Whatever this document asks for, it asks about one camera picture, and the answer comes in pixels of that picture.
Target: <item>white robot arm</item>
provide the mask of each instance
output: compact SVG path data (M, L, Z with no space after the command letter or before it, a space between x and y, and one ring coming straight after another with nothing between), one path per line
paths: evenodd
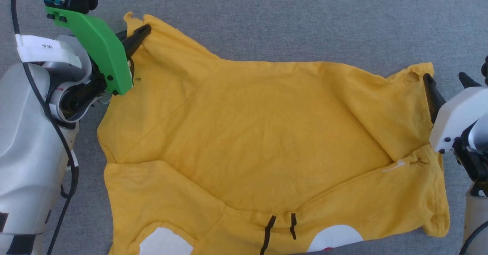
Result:
M466 193L465 244L460 254L482 255L488 253L488 88L465 73L460 73L459 79L465 89L446 102L434 79L424 76L434 123L429 142L441 154L453 151L473 181Z
M126 31L114 34L101 19L85 15L97 0L44 0L47 18L79 38L23 36L15 3L12 0L12 20L22 63L0 79L0 255L40 255L51 208L61 191L66 203L50 254L77 187L73 143L78 121L106 93L123 95L132 87L131 56L151 27L144 25L129 37ZM61 185L67 165L68 193Z

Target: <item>black cable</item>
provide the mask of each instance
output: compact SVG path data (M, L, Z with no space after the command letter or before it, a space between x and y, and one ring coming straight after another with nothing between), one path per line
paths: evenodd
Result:
M461 251L459 251L459 255L466 254L467 248L469 248L469 245L472 243L474 238L476 238L476 236L478 236L478 234L481 231L483 231L483 229L485 229L486 227L488 227L488 221L482 223L477 229L474 229L473 233L471 233L471 235L469 235L469 237L464 242L464 245L462 245Z
M63 184L61 184L61 197L68 199L69 193L64 192Z
M11 6L10 10L12 12L12 22L14 24L14 32L15 34L21 34L20 29L19 29L19 19L17 18L17 0L12 0L11 1ZM68 210L68 205L71 201L71 198L76 192L76 188L78 186L78 176L79 176L79 170L78 166L75 166L75 162L73 159L73 155L71 154L71 149L68 146L68 142L66 142L66 139L64 138L63 132L61 132L61 129L59 128L58 123L54 119L54 117L51 115L51 111L49 109L49 106L44 102L42 95L40 94L37 86L35 85L35 81L32 77L32 73L29 68L28 63L22 63L22 66L24 68L24 71L26 72L27 80L29 81L29 84L32 88L32 91L35 94L35 97L39 101L39 104L41 105L42 109L44 110L44 114L46 115L47 119L51 122L51 124L54 127L54 130L56 130L56 133L58 134L59 139L61 140L61 143L63 144L64 150L66 151L66 154L68 154L68 165L71 167L71 186L68 195L66 196L66 201L64 203L63 210L61 211L61 214L59 216L58 223L56 225L56 229L54 230L53 237L51 239L51 243L49 245L49 249L47 250L47 255L50 255L54 243L56 242L56 238L58 237L59 229L61 228L61 224L64 219L64 215L66 214L66 210Z

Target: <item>yellow hoodie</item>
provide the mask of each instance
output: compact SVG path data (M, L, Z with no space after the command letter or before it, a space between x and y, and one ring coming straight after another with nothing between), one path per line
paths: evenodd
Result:
M98 129L110 254L143 253L153 232L192 255L446 235L422 83L432 64L385 79L346 64L228 61L150 15L125 20L128 33L152 31L133 56L134 87Z

